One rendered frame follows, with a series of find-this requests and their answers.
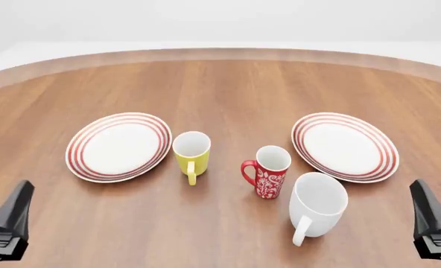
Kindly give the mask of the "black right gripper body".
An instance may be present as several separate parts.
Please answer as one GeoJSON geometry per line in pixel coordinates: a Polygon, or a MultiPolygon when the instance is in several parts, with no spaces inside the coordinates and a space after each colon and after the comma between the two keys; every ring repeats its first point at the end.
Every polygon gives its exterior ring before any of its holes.
{"type": "Polygon", "coordinates": [[[414,229],[414,246],[420,258],[441,260],[441,232],[428,234],[414,229]]]}

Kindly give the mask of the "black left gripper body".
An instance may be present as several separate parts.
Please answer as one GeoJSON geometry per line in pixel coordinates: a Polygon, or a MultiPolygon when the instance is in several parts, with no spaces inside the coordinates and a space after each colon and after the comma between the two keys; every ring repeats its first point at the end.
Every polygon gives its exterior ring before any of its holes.
{"type": "Polygon", "coordinates": [[[28,229],[0,232],[0,261],[20,261],[28,247],[28,229]]]}

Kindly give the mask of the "white plate with red rings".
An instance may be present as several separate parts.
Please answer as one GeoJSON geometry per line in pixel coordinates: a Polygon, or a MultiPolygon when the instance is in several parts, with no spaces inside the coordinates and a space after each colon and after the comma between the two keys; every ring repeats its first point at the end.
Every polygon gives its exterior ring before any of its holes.
{"type": "Polygon", "coordinates": [[[339,180],[381,182],[399,168],[399,152],[380,129],[351,115],[318,112],[297,120],[291,141],[305,162],[339,180]]]}
{"type": "Polygon", "coordinates": [[[148,113],[124,112],[91,122],[66,148],[68,169],[89,182],[123,182],[156,167],[173,141],[171,129],[148,113]]]}

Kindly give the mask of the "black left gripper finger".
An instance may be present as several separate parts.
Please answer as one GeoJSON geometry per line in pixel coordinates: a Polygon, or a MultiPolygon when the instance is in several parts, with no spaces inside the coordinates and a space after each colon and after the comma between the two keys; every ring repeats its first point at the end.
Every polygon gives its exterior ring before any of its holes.
{"type": "Polygon", "coordinates": [[[0,240],[28,240],[28,213],[34,185],[22,180],[0,207],[0,240]]]}

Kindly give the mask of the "yellow mug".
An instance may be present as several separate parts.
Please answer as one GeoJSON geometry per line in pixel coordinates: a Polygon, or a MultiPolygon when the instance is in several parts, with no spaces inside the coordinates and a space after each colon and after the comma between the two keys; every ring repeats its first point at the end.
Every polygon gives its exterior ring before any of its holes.
{"type": "Polygon", "coordinates": [[[199,131],[181,133],[174,139],[172,150],[180,170],[188,177],[189,185],[196,185],[197,176],[206,171],[210,149],[210,138],[199,131]]]}

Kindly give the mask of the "white mug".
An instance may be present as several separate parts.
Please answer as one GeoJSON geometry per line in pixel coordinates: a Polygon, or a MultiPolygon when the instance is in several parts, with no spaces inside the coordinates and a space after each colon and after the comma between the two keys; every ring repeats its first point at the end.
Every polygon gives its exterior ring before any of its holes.
{"type": "Polygon", "coordinates": [[[319,237],[337,225],[348,205],[346,189],[324,173],[301,175],[294,184],[289,216],[295,228],[292,243],[301,246],[306,237],[319,237]]]}

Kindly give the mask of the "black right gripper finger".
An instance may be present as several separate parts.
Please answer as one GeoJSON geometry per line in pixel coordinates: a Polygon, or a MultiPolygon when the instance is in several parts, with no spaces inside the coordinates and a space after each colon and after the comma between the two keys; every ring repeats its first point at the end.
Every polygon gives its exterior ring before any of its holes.
{"type": "Polygon", "coordinates": [[[414,209],[413,238],[427,236],[441,242],[441,203],[422,179],[410,185],[414,209]]]}

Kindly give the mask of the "red patterned mug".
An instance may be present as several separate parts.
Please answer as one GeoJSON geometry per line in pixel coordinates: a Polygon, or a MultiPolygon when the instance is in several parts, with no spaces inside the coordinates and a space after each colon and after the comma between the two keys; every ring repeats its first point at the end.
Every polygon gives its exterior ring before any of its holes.
{"type": "Polygon", "coordinates": [[[241,174],[258,196],[266,200],[278,197],[291,166],[291,156],[286,149],[267,145],[258,149],[255,160],[241,163],[241,174]]]}

